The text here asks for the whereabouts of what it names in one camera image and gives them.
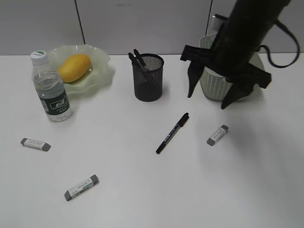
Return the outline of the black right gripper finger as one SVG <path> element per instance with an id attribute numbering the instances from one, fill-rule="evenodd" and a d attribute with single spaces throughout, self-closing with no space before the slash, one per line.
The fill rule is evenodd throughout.
<path id="1" fill-rule="evenodd" d="M 189 79 L 189 91 L 188 91 L 188 98 L 190 98 L 194 92 L 195 86 L 199 82 L 203 72 L 204 66 L 200 63 L 191 61 L 188 67 L 188 79 Z"/>
<path id="2" fill-rule="evenodd" d="M 227 108 L 235 101 L 249 96 L 254 90 L 253 83 L 235 82 L 227 92 L 221 103 L 221 109 Z"/>

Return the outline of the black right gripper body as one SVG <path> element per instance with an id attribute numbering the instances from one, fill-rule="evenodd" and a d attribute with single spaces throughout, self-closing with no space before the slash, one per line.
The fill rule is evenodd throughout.
<path id="1" fill-rule="evenodd" d="M 213 49 L 192 47 L 186 45 L 180 57 L 182 61 L 194 61 L 205 68 L 209 68 L 219 75 L 228 78 L 232 83 L 245 82 L 267 88 L 272 81 L 271 74 L 259 69 L 249 62 L 236 60 L 231 54 L 222 58 L 219 52 Z"/>

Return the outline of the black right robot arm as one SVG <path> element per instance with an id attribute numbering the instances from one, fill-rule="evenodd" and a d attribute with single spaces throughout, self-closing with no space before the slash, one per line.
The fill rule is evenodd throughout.
<path id="1" fill-rule="evenodd" d="M 270 65 L 283 68 L 272 61 L 269 47 L 262 44 L 274 25 L 295 42 L 297 51 L 294 61 L 297 61 L 300 55 L 298 40 L 278 19 L 288 4 L 288 0 L 238 0 L 230 16 L 223 17 L 223 23 L 211 48 L 186 45 L 180 59 L 190 61 L 188 97 L 192 96 L 205 68 L 213 70 L 232 83 L 223 98 L 221 109 L 249 96 L 255 85 L 267 88 L 272 81 L 271 74 L 252 65 L 250 59 L 254 53 L 264 48 Z"/>

